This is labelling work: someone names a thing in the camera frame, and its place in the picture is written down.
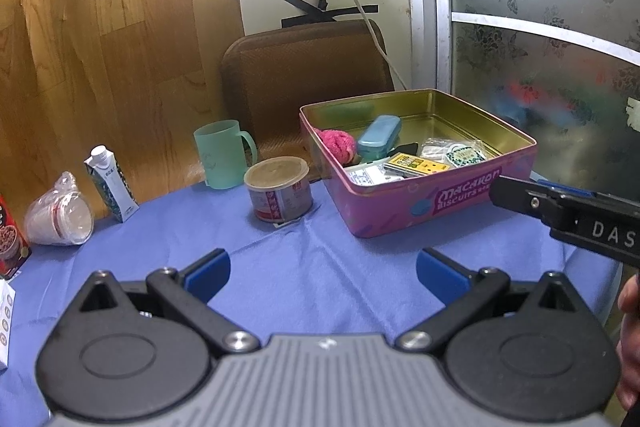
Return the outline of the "right hand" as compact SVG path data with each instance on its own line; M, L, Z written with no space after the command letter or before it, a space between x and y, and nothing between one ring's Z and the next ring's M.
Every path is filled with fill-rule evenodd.
M626 282L617 303L624 316L620 326L620 341L616 347L622 366L616 395L623 409L629 411L639 399L639 275L634 275Z

